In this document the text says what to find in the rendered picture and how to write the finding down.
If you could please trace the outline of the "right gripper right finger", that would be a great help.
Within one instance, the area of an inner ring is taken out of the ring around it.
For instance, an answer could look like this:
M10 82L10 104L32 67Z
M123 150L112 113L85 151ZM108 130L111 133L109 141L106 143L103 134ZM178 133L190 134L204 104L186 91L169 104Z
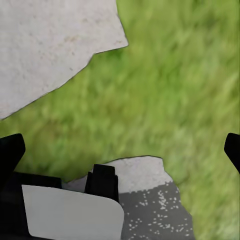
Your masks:
M224 151L240 172L240 135L236 133L229 133L227 135Z

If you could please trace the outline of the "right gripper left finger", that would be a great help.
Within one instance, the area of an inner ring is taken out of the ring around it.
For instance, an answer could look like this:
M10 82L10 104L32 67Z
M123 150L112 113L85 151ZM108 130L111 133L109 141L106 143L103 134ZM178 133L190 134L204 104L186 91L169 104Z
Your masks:
M21 133L0 138L0 192L26 152Z

